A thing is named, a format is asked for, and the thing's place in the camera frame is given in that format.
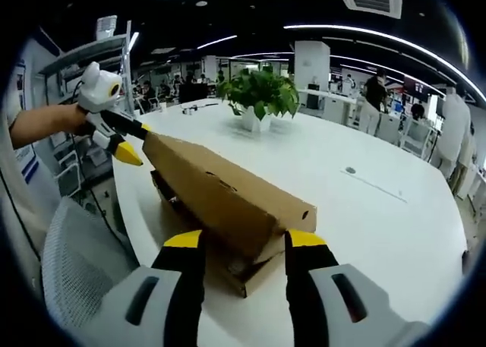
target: cardboard box lid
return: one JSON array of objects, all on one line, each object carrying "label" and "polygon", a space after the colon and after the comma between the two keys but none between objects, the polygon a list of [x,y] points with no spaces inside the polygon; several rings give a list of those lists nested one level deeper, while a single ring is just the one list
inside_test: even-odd
[{"label": "cardboard box lid", "polygon": [[315,231],[314,206],[204,146],[150,132],[144,152],[188,209],[245,257],[256,260],[283,229]]}]

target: cardboard box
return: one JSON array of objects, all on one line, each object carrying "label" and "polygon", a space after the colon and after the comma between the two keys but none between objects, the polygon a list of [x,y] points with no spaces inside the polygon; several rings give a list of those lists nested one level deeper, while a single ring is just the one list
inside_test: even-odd
[{"label": "cardboard box", "polygon": [[240,289],[275,268],[286,229],[315,231],[314,206],[204,146],[149,133],[144,152],[156,169],[154,182],[166,206],[190,229],[209,231],[208,254]]}]

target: human arm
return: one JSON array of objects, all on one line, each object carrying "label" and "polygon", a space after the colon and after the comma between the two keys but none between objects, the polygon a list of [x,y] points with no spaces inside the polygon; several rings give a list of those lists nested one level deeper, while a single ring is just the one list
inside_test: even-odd
[{"label": "human arm", "polygon": [[58,132],[73,133],[85,121],[77,104],[22,110],[9,127],[12,146],[17,149]]}]

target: white pot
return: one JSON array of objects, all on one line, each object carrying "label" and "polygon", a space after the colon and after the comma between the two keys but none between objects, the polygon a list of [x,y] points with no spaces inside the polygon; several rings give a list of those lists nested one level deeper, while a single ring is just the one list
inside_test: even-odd
[{"label": "white pot", "polygon": [[270,129],[271,115],[266,114],[262,120],[255,115],[254,107],[249,106],[241,114],[243,128],[251,132],[265,132]]}]

